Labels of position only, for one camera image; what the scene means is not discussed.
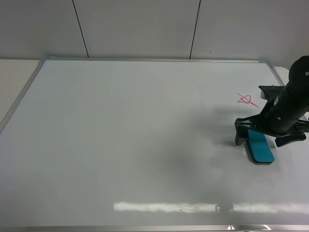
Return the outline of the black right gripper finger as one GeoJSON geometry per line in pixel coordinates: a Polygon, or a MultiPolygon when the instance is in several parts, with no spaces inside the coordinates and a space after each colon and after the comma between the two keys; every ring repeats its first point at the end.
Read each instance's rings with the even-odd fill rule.
{"type": "Polygon", "coordinates": [[[303,132],[297,132],[283,137],[278,137],[275,139],[275,143],[277,147],[282,147],[290,143],[301,142],[304,140],[306,140],[306,135],[303,132]]]}
{"type": "Polygon", "coordinates": [[[248,131],[257,131],[256,116],[237,118],[234,125],[236,129],[236,146],[240,146],[243,142],[249,139],[248,131]]]}

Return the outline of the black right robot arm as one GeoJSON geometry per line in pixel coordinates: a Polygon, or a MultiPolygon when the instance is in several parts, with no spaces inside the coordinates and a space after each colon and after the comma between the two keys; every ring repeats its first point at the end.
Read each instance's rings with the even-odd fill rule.
{"type": "Polygon", "coordinates": [[[249,139],[249,131],[275,138],[277,147],[306,140],[309,122],[309,57],[302,56],[289,70],[285,86],[259,86],[267,102],[262,111],[235,121],[237,146],[249,139]]]}

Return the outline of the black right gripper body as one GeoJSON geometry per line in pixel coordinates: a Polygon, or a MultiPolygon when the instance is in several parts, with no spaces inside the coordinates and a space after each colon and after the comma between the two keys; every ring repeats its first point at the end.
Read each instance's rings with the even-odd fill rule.
{"type": "Polygon", "coordinates": [[[273,106],[272,102],[267,102],[258,115],[252,116],[253,125],[251,130],[273,137],[309,132],[308,121],[285,119],[277,111],[273,110],[273,106]]]}

